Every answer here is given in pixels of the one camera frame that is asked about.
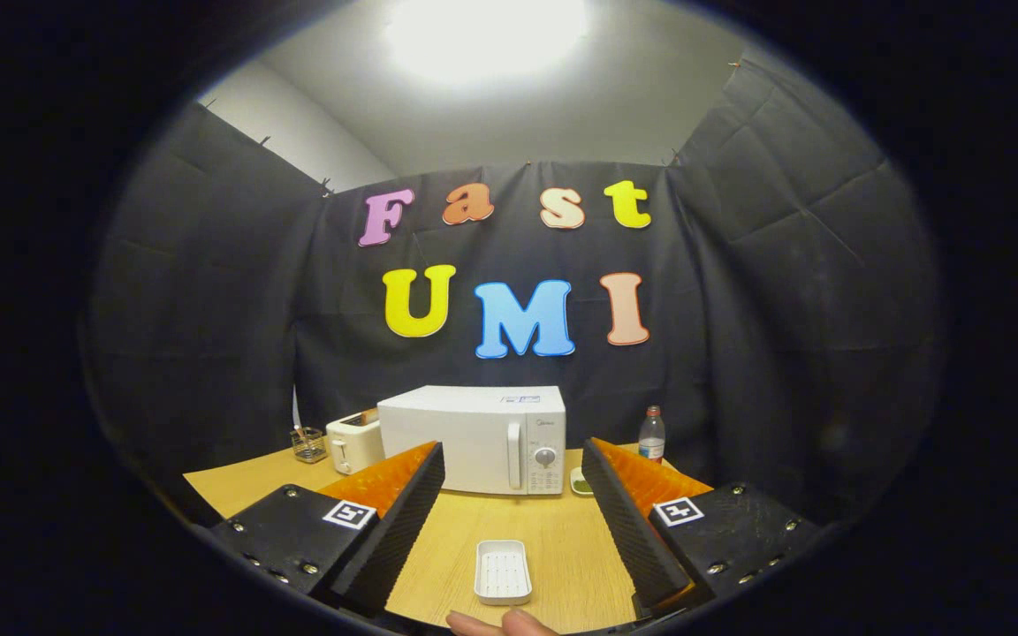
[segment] human hand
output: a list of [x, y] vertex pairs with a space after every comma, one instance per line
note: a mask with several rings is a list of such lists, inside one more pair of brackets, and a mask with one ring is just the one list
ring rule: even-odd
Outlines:
[[450, 613], [445, 617], [450, 632], [457, 636], [560, 636], [541, 624], [540, 620], [525, 611], [513, 608], [501, 617], [501, 627], [482, 623], [463, 613]]

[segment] yellow letter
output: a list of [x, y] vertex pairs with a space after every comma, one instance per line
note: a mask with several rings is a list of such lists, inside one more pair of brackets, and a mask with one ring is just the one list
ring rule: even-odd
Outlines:
[[384, 274], [387, 298], [384, 315], [387, 326], [403, 338], [429, 337], [446, 325], [446, 310], [450, 302], [450, 277], [456, 273], [453, 265], [433, 265], [425, 271], [432, 281], [432, 309], [423, 317], [411, 315], [411, 282], [414, 270], [392, 270]]
[[480, 221], [493, 214], [490, 186], [486, 184], [461, 185], [447, 194], [445, 200], [449, 205], [442, 211], [442, 221], [447, 225]]
[[573, 189], [549, 188], [541, 192], [541, 221], [549, 228], [574, 230], [583, 224], [583, 211], [577, 206], [582, 198]]
[[639, 212], [639, 205], [634, 201], [645, 201], [646, 190], [635, 188], [634, 181], [619, 181], [618, 184], [607, 186], [603, 190], [611, 197], [615, 209], [615, 221], [626, 228], [646, 228], [651, 224], [651, 215]]

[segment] soap dish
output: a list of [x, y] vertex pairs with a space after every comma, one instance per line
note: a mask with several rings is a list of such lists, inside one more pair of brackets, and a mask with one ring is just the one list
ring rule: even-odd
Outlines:
[[487, 605], [519, 605], [532, 596], [525, 544], [520, 540], [482, 540], [473, 592]]

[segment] wooden table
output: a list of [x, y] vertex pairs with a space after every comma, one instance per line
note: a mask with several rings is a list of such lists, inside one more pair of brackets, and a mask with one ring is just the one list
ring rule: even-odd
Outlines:
[[[626, 445], [635, 451], [637, 445]], [[629, 623], [634, 584], [591, 497], [571, 492], [568, 473], [581, 450], [566, 451], [561, 496], [513, 497], [443, 490], [415, 540], [388, 599], [389, 612], [444, 626], [450, 611], [500, 625], [508, 608], [484, 605], [473, 594], [478, 540], [525, 543], [532, 598], [520, 605], [558, 633], [585, 632]], [[183, 475], [224, 517], [241, 512], [275, 487], [295, 483], [320, 488], [344, 475], [332, 456], [317, 464], [291, 450]]]

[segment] mesh pen holder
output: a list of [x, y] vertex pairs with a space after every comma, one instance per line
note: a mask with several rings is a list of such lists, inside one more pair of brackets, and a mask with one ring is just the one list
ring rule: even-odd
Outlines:
[[314, 427], [303, 426], [300, 429], [304, 432], [304, 438], [300, 438], [294, 429], [290, 431], [290, 439], [293, 440], [293, 456], [298, 462], [316, 464], [320, 460], [327, 458], [328, 451], [325, 450], [324, 431], [314, 429]]

